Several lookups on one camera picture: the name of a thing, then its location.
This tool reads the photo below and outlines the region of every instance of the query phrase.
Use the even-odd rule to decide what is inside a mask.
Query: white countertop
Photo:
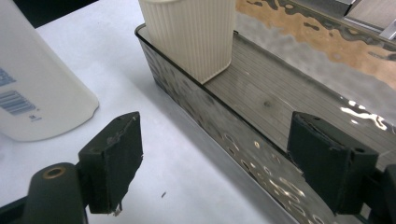
[[[37,29],[100,107],[83,125],[48,140],[21,143],[0,134],[0,206],[25,196],[40,169],[77,163],[78,152],[112,119],[139,111],[145,157],[123,212],[87,209],[90,223],[294,223],[156,86],[134,35],[143,22],[138,1],[101,0]]]

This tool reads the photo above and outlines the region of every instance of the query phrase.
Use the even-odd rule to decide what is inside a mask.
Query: metal tray
[[[287,159],[291,114],[301,111],[326,119],[380,154],[388,154],[380,157],[379,169],[395,162],[393,126],[352,117],[356,111],[371,113],[238,33],[230,67],[205,85],[152,46],[144,24],[135,33],[156,83],[297,221],[359,222],[353,216],[335,216]]]

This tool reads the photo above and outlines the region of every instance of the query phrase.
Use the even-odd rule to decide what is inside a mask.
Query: white plastic bottle
[[[98,106],[13,1],[0,0],[0,132],[19,141],[49,138]]]

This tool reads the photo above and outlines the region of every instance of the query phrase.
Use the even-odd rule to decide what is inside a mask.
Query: bottle label
[[[14,116],[35,109],[35,106],[17,91],[0,93],[0,107]]]
[[[15,82],[15,79],[0,67],[0,87],[13,82]]]

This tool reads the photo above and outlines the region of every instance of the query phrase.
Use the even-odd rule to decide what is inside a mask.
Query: gray surface
[[[391,130],[382,131],[372,120],[342,112],[341,108],[358,110],[341,95],[243,38],[234,39],[231,66],[205,86],[285,151],[291,114],[300,111],[326,119],[383,154],[378,168],[396,162],[396,137]]]
[[[347,17],[375,28],[385,29],[396,19],[396,1],[361,0],[350,10]]]
[[[38,28],[98,96],[94,117],[49,140],[0,135],[0,206],[26,195],[31,176],[78,151],[113,118],[140,111],[145,159],[118,216],[90,223],[292,223],[267,193],[153,81],[134,36],[137,1],[99,1]]]

